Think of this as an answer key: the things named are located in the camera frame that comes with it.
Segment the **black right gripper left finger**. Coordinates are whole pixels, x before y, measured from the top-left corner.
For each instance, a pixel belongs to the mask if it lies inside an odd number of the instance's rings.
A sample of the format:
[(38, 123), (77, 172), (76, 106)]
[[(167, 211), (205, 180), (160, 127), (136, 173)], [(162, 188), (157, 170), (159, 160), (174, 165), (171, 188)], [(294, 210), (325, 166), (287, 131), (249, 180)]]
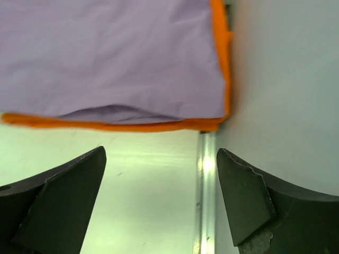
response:
[(99, 146), (1, 186), (1, 253), (80, 253), (105, 166)]

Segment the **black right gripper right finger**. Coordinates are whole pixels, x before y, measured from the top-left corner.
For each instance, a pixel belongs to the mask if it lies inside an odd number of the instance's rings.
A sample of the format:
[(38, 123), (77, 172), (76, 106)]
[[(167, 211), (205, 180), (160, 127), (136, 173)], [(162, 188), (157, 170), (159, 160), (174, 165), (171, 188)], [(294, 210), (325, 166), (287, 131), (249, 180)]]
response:
[(338, 197), (217, 152), (218, 177), (233, 245), (240, 253), (338, 253)]

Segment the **purple trousers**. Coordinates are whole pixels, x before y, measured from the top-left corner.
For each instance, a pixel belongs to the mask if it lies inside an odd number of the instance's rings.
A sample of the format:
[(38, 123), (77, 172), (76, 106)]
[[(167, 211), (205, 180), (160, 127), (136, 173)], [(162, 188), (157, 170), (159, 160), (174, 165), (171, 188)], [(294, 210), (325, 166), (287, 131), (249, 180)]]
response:
[(1, 1), (1, 111), (112, 123), (219, 118), (209, 1)]

